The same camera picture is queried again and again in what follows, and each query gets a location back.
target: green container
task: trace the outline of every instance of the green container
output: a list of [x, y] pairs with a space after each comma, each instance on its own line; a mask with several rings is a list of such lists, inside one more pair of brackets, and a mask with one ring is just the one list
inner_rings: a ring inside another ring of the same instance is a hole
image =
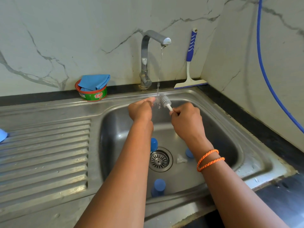
[[79, 95], [81, 96], [82, 99], [86, 101], [99, 101], [107, 96], [108, 93], [107, 86], [105, 86], [100, 90], [86, 92], [80, 90], [81, 88], [78, 86], [79, 82], [80, 80], [76, 82], [75, 88], [79, 92]]

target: blue hose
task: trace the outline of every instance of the blue hose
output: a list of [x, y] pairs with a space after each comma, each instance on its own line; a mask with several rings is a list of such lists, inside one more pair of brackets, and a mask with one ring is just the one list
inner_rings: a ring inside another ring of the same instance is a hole
[[304, 133], [304, 128], [301, 126], [300, 123], [298, 123], [298, 121], [291, 115], [291, 113], [286, 109], [286, 107], [283, 105], [283, 103], [280, 101], [280, 99], [278, 98], [278, 96], [276, 95], [275, 91], [273, 90], [273, 88], [271, 87], [271, 84], [268, 80], [268, 77], [266, 75], [265, 69], [264, 69], [264, 65], [263, 65], [263, 61], [262, 61], [262, 56], [261, 56], [261, 48], [260, 48], [260, 23], [261, 23], [261, 12], [262, 12], [262, 2], [263, 0], [259, 0], [259, 8], [258, 8], [258, 13], [257, 13], [257, 56], [259, 57], [259, 63], [260, 63], [260, 67], [261, 67], [261, 71], [263, 74], [263, 77], [265, 79], [265, 82], [272, 94], [272, 96], [275, 98], [275, 100], [277, 101], [277, 103], [279, 104], [279, 106], [282, 108], [282, 110], [287, 114], [287, 116], [292, 120], [292, 122], [302, 131], [302, 133]]

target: white marble backsplash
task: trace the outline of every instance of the white marble backsplash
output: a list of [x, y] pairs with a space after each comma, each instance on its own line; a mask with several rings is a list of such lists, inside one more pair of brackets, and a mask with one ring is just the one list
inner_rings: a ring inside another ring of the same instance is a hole
[[[271, 95], [256, 48], [258, 0], [227, 0], [202, 78], [304, 151], [301, 131]], [[304, 0], [263, 0], [261, 54], [268, 79], [304, 126]]]
[[[191, 29], [198, 28], [191, 76], [199, 77], [225, 0], [0, 0], [0, 96], [74, 89], [84, 74], [109, 85], [139, 83], [143, 31], [170, 37], [160, 79], [186, 77]], [[148, 69], [159, 76], [160, 44]]]

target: hand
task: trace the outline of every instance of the hand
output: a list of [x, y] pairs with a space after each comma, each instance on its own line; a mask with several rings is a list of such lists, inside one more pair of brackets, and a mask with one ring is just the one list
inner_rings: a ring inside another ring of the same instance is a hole
[[199, 108], [188, 102], [173, 108], [170, 115], [175, 132], [186, 142], [193, 154], [194, 152], [207, 153], [214, 149], [206, 138]]
[[128, 106], [129, 116], [133, 121], [144, 120], [151, 121], [152, 109], [155, 97], [146, 98]]

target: clear plastic piece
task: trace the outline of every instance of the clear plastic piece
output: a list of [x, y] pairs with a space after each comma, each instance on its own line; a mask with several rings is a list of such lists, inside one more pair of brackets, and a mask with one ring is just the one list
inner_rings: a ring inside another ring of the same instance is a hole
[[177, 155], [176, 163], [188, 162], [187, 159], [183, 158], [180, 154]]

